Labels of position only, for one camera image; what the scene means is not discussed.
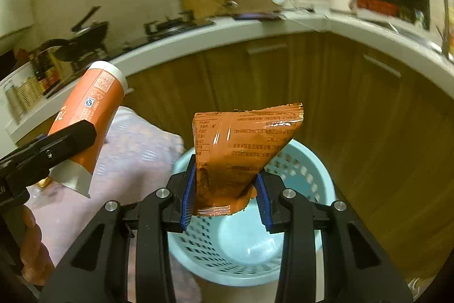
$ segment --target white countertop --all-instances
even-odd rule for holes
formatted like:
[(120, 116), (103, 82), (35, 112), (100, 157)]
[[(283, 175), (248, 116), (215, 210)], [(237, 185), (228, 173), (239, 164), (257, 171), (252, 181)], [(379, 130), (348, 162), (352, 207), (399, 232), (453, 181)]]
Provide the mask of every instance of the white countertop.
[[(264, 22), (216, 18), (214, 20), (215, 25), (155, 41), (123, 54), (110, 62), (117, 66), (124, 75), (130, 76), (165, 61), (222, 45), (274, 35), (331, 31), (389, 54), (430, 79), (454, 99), (454, 65), (415, 41), (355, 16), (304, 11), (289, 11), (284, 12), (284, 15), (286, 19)], [(437, 40), (428, 32), (416, 30), (411, 24), (395, 18), (380, 16), (372, 12), (362, 12), (359, 17), (375, 21), (390, 21), (392, 19), (391, 22), (394, 25), (407, 28), (415, 34), (441, 44), (440, 40)], [(57, 113), (76, 83), (77, 81), (74, 81), (50, 99), (42, 99), (36, 104), (33, 111), (22, 119), (19, 125), (12, 121), (6, 127), (6, 131), (13, 142), (17, 142), (33, 128)]]

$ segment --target crumpled orange packet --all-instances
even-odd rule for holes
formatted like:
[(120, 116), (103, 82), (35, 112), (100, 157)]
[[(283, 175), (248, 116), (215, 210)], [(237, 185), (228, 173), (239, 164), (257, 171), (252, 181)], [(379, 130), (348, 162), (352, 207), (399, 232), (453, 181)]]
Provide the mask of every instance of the crumpled orange packet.
[(197, 195), (194, 214), (230, 215), (257, 192), (255, 176), (293, 138), (303, 121), (301, 103), (256, 111), (196, 113)]

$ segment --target blue plastic basket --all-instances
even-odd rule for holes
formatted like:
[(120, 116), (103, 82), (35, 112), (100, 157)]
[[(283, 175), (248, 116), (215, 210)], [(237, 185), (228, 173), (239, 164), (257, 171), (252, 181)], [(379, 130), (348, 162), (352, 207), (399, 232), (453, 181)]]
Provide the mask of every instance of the blue plastic basket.
[[(173, 173), (188, 167), (194, 148), (175, 163)], [(311, 201), (331, 204), (335, 191), (325, 166), (301, 143), (290, 141), (265, 170), (281, 176), (286, 187)], [(254, 286), (279, 278), (284, 234), (269, 234), (260, 220), (257, 202), (232, 216), (192, 216), (183, 234), (168, 233), (171, 254), (189, 271), (229, 286)], [(321, 235), (315, 231), (316, 250)]]

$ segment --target metal bolt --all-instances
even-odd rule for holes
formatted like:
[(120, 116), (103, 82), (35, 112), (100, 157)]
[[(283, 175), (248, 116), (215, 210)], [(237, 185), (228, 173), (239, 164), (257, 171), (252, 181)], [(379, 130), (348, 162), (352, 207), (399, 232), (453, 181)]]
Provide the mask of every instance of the metal bolt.
[(347, 209), (347, 205), (339, 200), (336, 203), (334, 203), (334, 208), (337, 209), (338, 211), (345, 211)]
[(285, 189), (282, 191), (282, 195), (285, 196), (285, 198), (294, 198), (297, 196), (297, 192), (293, 189)]
[(169, 195), (170, 195), (169, 189), (165, 189), (164, 187), (156, 191), (156, 196), (158, 198), (167, 198)]
[(115, 202), (114, 200), (110, 200), (106, 203), (104, 208), (107, 209), (109, 212), (115, 211), (118, 208), (118, 203)]

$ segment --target basket bottom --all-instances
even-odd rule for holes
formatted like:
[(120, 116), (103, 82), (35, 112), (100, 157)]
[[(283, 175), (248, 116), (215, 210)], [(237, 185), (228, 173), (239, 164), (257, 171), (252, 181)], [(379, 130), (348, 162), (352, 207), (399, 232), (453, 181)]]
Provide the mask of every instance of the basket bottom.
[(223, 217), (217, 230), (221, 250), (242, 265), (259, 265), (281, 257), (284, 233), (270, 234), (260, 220), (255, 199), (231, 216)]

